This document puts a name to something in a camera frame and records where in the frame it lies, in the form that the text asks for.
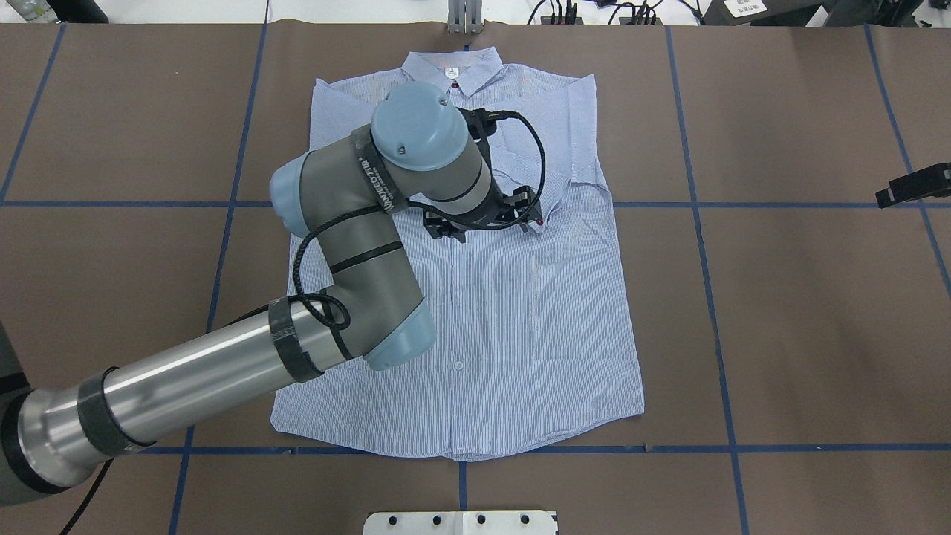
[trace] white paper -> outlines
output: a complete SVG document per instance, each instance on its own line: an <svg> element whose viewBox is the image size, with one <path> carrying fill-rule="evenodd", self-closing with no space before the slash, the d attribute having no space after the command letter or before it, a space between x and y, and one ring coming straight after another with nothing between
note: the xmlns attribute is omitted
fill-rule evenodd
<svg viewBox="0 0 951 535"><path fill-rule="evenodd" d="M767 10L763 0L723 0L725 6L736 18L746 17Z"/></svg>

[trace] blue shirt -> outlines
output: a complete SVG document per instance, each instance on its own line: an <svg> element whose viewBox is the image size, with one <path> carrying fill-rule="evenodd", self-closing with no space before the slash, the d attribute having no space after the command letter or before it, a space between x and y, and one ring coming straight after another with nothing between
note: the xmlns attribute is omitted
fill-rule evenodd
<svg viewBox="0 0 951 535"><path fill-rule="evenodd" d="M401 367L373 371L355 359L282 389L274 428L382 455L477 461L642 413L593 76L503 65L495 49L412 52L400 69L318 79L311 149L368 123L391 88L412 80L445 89L457 107L512 109L533 124L547 156L543 224L471 231L460 244L432 239L418 209L394 214L435 344ZM489 140L503 192L538 187L538 150L523 125L499 122ZM291 237L291 261L299 242ZM316 243L305 258L305 289L333 284Z"/></svg>

